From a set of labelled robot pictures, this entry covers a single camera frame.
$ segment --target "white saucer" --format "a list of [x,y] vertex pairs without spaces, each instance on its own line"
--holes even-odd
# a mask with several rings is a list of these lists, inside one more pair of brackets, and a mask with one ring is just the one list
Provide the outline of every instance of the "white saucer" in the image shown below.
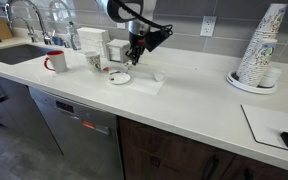
[[115,73],[108,77],[108,82],[115,85],[125,84],[131,80],[131,76],[126,73]]
[[260,86],[251,87],[251,86],[240,83],[239,81],[237,81],[236,77],[237,77],[236,72],[230,72],[228,73],[226,79],[230,84],[244,91],[248,91],[248,92],[255,93],[255,94],[273,94],[277,91],[276,84],[271,88],[264,88]]

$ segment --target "chrome faucet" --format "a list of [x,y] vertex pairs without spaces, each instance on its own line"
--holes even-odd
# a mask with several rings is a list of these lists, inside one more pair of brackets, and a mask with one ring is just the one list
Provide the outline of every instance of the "chrome faucet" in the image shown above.
[[32,42],[34,43],[34,42],[37,42],[37,34],[35,34],[35,32],[34,32],[34,29],[33,29],[33,26],[29,26],[28,25],[28,22],[24,19],[24,18],[21,18],[21,17],[13,17],[12,18],[12,21],[10,22],[10,26],[12,26],[12,24],[13,24],[13,22],[14,22],[14,20],[15,19],[19,19],[19,20],[22,20],[22,21],[24,21],[24,23],[25,23],[25,25],[26,25],[26,27],[27,27],[27,30],[28,30],[28,37],[30,37],[31,39],[32,39]]
[[17,1],[25,1],[34,9],[34,11],[36,13],[36,16],[37,16],[37,20],[39,21],[41,29],[42,29],[42,34],[44,36],[44,43],[51,45],[52,44],[52,38],[48,34],[46,29],[45,29],[45,25],[43,23],[43,20],[42,20],[42,17],[41,17],[41,13],[37,9],[36,5],[33,4],[30,0],[8,0],[8,2],[5,4],[5,12],[6,12],[7,20],[10,23],[10,28],[12,29],[12,21],[14,20],[12,18],[12,9],[11,9],[11,7],[12,7],[13,3],[15,3]]

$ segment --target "gray tile backsplash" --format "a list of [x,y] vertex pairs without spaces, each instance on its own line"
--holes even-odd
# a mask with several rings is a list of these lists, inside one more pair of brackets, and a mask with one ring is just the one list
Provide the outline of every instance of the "gray tile backsplash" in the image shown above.
[[[112,39],[128,39],[127,30],[117,29],[94,0],[62,0],[66,6],[54,0],[31,1],[39,7],[48,31],[66,33],[72,20],[78,26],[107,29]],[[154,21],[174,25],[174,35],[162,44],[164,47],[242,57],[270,3],[288,0],[157,0]],[[40,29],[35,13],[24,2],[16,2],[13,13]],[[212,38],[199,36],[204,15],[218,17]],[[15,21],[14,26],[25,28],[21,21]],[[277,39],[273,60],[288,63],[288,9]]]

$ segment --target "kitchen counter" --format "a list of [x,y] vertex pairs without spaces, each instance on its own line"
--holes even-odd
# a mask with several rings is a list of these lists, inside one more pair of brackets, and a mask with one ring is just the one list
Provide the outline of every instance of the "kitchen counter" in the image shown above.
[[[31,44],[28,38],[14,38],[0,48],[23,43]],[[238,58],[158,48],[139,65],[166,72],[163,87],[151,95],[109,84],[108,74],[88,70],[83,54],[63,50],[68,72],[46,70],[45,57],[40,57],[16,65],[0,63],[0,76],[288,170],[288,151],[255,142],[241,109],[248,104],[288,112],[288,82],[280,82],[273,95],[247,93],[225,79]]]

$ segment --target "dishwasher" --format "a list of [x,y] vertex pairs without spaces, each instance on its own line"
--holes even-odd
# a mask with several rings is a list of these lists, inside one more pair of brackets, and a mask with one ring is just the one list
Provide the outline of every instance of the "dishwasher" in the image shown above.
[[70,166],[91,179],[124,179],[116,115],[29,90]]

